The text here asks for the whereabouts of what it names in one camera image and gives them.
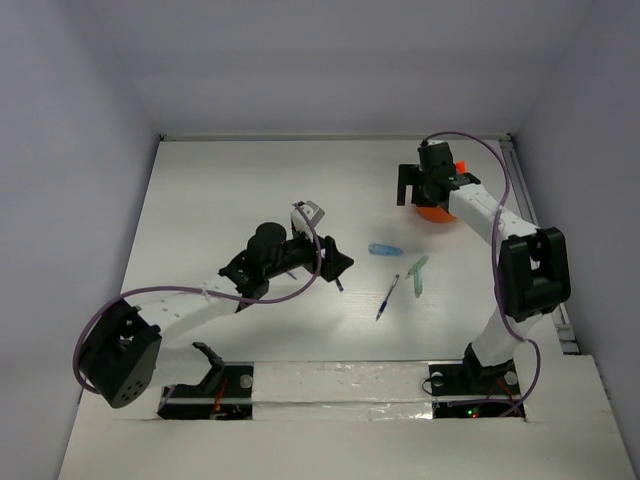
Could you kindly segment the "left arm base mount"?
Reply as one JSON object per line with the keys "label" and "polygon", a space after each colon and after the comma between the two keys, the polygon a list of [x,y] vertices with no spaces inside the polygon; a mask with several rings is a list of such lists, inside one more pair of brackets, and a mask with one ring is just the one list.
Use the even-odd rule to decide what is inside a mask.
{"label": "left arm base mount", "polygon": [[163,420],[251,420],[254,364],[226,363],[203,342],[192,346],[207,359],[198,383],[165,386],[157,408]]}

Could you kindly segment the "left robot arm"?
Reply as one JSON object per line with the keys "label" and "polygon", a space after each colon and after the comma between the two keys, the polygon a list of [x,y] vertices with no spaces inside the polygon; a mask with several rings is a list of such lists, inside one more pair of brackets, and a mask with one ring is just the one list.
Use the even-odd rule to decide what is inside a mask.
{"label": "left robot arm", "polygon": [[173,352],[172,341],[221,317],[253,305],[284,303],[298,291],[271,298],[273,278],[296,268],[309,281],[328,283],[354,264],[331,236],[313,226],[293,222],[289,229],[273,222],[259,225],[246,247],[199,287],[162,286],[164,298],[134,305],[131,297],[148,293],[143,287],[125,292],[101,307],[80,334],[73,353],[73,374],[86,391],[101,396],[111,408],[136,401],[149,388],[161,386],[163,399],[223,397],[232,387],[224,360],[204,341],[184,352]]}

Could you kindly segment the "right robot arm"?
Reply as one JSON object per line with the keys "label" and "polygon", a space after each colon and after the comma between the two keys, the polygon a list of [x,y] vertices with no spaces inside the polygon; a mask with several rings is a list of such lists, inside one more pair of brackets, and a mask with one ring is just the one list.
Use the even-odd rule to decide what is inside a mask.
{"label": "right robot arm", "polygon": [[446,142],[424,140],[416,164],[398,168],[397,200],[441,210],[464,222],[491,248],[496,309],[465,350],[456,373],[468,390],[482,392],[504,375],[531,328],[571,294],[564,234],[510,211],[471,173],[461,171]]}

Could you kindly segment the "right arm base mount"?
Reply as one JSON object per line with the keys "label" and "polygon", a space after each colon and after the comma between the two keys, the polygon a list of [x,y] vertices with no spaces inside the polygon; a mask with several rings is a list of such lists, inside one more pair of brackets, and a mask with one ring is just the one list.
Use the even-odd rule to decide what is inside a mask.
{"label": "right arm base mount", "polygon": [[461,360],[431,363],[421,388],[435,419],[525,417],[514,361],[484,367],[471,345]]}

